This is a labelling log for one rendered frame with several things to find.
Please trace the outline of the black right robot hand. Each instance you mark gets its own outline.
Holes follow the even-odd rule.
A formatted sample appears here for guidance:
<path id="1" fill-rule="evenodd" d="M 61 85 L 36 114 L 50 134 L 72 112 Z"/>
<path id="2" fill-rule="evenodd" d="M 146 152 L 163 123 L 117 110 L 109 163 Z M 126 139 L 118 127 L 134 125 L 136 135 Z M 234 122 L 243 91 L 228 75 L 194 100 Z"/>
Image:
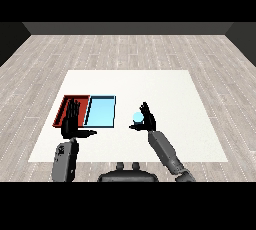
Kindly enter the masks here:
<path id="1" fill-rule="evenodd" d="M 150 112 L 149 106 L 146 102 L 144 102 L 140 106 L 140 114 L 142 115 L 142 120 L 138 121 L 134 120 L 134 124 L 130 125 L 131 129 L 135 129 L 137 131 L 147 130 L 147 131 L 155 131 L 156 130 L 156 120 L 154 115 Z"/>

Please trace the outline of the small blue can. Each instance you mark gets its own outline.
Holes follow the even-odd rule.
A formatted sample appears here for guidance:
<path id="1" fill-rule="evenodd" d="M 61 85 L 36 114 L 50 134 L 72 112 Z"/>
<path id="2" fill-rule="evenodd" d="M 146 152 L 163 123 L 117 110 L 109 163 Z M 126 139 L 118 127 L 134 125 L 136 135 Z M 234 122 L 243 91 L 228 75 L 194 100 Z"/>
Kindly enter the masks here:
<path id="1" fill-rule="evenodd" d="M 141 112 L 136 112 L 133 114 L 133 123 L 135 125 L 141 125 L 144 121 L 144 116 Z"/>

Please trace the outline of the dark grey robot body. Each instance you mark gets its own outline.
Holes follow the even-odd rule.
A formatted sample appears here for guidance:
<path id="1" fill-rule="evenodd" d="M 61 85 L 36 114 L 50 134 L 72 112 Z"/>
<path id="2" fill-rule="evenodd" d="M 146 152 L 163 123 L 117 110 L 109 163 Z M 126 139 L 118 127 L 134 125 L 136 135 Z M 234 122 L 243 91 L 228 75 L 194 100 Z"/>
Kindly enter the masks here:
<path id="1" fill-rule="evenodd" d="M 124 163 L 118 162 L 116 169 L 101 174 L 98 182 L 158 182 L 158 178 L 155 174 L 142 171 L 138 162 L 132 163 L 131 170 L 125 170 Z"/>

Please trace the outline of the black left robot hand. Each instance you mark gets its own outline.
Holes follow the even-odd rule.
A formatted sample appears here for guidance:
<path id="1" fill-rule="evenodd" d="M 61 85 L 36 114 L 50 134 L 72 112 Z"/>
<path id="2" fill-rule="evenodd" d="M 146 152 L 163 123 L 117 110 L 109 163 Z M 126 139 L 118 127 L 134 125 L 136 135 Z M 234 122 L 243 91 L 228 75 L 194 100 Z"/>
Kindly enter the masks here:
<path id="1" fill-rule="evenodd" d="M 64 139 L 88 138 L 96 134 L 94 130 L 78 129 L 79 109 L 80 103 L 78 101 L 71 99 L 68 102 L 66 116 L 63 118 L 61 126 L 61 135 Z"/>

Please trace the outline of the red shallow open box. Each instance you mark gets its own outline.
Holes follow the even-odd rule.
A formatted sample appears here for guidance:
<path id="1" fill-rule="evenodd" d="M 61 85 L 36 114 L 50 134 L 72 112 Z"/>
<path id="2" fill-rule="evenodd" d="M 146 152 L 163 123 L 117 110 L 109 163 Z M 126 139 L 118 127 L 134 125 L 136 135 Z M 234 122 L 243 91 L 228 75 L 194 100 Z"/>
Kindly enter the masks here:
<path id="1" fill-rule="evenodd" d="M 66 110 L 68 102 L 74 99 L 80 104 L 79 114 L 78 114 L 78 127 L 83 128 L 86 116 L 86 110 L 89 103 L 89 95 L 65 95 L 62 99 L 58 112 L 56 114 L 55 120 L 52 124 L 55 128 L 60 128 L 62 126 L 62 121 L 66 116 Z"/>

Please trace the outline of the light blue shallow open box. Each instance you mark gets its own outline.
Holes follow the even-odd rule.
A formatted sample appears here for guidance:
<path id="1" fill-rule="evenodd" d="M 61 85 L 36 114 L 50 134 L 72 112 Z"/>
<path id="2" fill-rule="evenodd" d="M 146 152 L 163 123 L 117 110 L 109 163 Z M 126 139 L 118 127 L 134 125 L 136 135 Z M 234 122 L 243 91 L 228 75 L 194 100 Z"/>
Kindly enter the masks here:
<path id="1" fill-rule="evenodd" d="M 114 95 L 92 95 L 86 109 L 85 128 L 113 128 L 116 97 Z"/>

